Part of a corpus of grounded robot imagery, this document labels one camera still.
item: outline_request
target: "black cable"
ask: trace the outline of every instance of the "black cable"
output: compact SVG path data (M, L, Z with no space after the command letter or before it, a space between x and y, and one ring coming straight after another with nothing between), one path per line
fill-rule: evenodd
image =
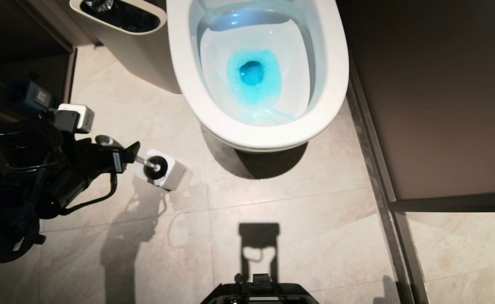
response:
M60 215L68 215L68 214L72 213L73 211L76 211L76 210L83 208L85 206L89 206L91 204L102 202L102 201L106 200L107 198L110 198L116 192L116 188L118 188L118 176L116 175L116 173L111 173L111 190L107 195L105 195L101 198L96 198L95 200L91 200L89 202L78 204L77 206L73 206L73 207L68 208L68 209L63 209L60 211Z
M46 164L49 161L50 152L45 156L45 160L43 160L43 164ZM39 201L39 196L41 195L41 191L43 190L43 186L45 184L45 180L49 173L49 168L40 167L37 169L37 176L35 177L35 181L32 186L32 191L30 192L30 196L24 200L24 204L16 217L10 220L10 225L15 229L16 236L19 238L24 237L26 230L29 225L29 217L35 209L37 202Z

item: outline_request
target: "toilet brush handle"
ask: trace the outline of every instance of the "toilet brush handle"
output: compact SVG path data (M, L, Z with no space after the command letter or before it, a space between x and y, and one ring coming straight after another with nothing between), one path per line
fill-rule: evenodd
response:
M135 161L138 162L138 163L141 163L141 164L143 164L143 165L145 165L147 167L150 167L150 168L154 169L155 171L160 171L161 170L161 166L160 165L151 163L151 162L147 161L147 159L141 158L138 155L135 158Z

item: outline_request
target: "toilet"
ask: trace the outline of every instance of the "toilet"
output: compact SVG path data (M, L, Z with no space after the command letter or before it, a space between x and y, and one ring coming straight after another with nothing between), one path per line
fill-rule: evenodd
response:
M287 150L338 114L349 69L334 0L170 0L167 14L182 94L219 140Z

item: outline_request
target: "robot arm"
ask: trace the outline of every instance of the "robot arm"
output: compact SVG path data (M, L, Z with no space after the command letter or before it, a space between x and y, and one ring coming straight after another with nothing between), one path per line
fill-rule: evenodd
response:
M116 191L116 175L136 160L141 145L124 148L105 143L103 136L97 144L90 138L76 141L74 134L89 133L92 121L89 108L68 104L0 130L0 149L8 164L0 168L0 262L13 261L45 241L39 219L67 215ZM111 175L109 194L68 208L104 173Z

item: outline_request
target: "beige tile floor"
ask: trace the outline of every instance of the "beige tile floor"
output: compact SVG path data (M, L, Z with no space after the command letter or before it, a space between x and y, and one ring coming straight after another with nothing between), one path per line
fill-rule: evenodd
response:
M347 103L307 146L236 153L201 128L181 95L92 46L79 50L72 103L95 111L92 137L141 141L142 152L155 148L186 164L191 178L167 193L130 166L112 198L46 221L43 246L0 265L0 303L197 304L241 272L242 252L262 260L249 262L258 272L276 254L279 281L303 285L321 304L398 303ZM74 204L108 187L100 177ZM432 302L495 303L495 217L410 217ZM240 223L277 224L278 248L242 251Z
M430 303L495 303L495 213L407 217Z

